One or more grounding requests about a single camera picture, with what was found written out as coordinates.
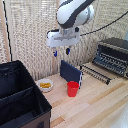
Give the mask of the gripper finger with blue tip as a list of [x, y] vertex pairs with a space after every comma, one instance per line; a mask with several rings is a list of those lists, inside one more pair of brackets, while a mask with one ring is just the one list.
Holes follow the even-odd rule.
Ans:
[[57, 52], [57, 49], [56, 48], [54, 48], [53, 54], [54, 54], [54, 57], [57, 57], [58, 52]]
[[68, 47], [68, 48], [66, 49], [66, 55], [69, 55], [69, 54], [70, 54], [70, 50], [71, 50], [70, 47]]

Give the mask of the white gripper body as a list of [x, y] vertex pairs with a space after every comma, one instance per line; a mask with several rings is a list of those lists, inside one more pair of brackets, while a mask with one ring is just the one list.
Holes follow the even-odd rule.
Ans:
[[47, 33], [47, 45], [49, 47], [74, 45], [79, 42], [79, 39], [80, 29], [78, 27], [55, 29]]

